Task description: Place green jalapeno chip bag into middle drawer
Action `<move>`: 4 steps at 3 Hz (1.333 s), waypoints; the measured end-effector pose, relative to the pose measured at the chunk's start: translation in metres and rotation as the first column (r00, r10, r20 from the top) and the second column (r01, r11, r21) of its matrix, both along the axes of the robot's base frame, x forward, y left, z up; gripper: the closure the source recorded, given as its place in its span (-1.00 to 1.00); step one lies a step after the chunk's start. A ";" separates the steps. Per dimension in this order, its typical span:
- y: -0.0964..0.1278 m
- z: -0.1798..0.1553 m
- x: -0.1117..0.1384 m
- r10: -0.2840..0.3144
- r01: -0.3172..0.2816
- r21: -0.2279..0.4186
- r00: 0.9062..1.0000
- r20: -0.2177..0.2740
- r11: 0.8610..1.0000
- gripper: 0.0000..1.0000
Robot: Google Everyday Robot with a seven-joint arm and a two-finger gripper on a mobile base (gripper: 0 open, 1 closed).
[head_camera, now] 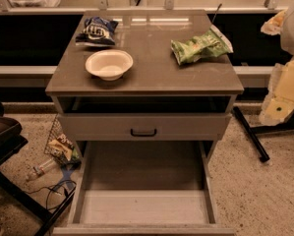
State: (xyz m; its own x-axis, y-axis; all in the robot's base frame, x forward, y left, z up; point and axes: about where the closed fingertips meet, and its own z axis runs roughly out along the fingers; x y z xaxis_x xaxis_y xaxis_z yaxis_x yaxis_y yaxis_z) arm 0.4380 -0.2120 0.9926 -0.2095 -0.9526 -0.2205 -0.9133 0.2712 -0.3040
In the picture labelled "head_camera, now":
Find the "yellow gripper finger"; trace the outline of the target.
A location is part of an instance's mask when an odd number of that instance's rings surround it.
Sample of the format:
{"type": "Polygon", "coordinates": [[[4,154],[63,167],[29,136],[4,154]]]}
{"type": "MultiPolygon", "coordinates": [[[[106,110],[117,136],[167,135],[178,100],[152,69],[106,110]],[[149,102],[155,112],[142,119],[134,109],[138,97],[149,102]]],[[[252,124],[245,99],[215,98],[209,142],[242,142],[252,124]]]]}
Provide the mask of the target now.
{"type": "Polygon", "coordinates": [[[265,22],[261,27],[261,32],[268,35],[277,35],[281,33],[286,11],[282,10],[265,22]]]}
{"type": "Polygon", "coordinates": [[[285,65],[276,63],[259,120],[263,125],[283,123],[294,111],[294,57],[285,65]]]}

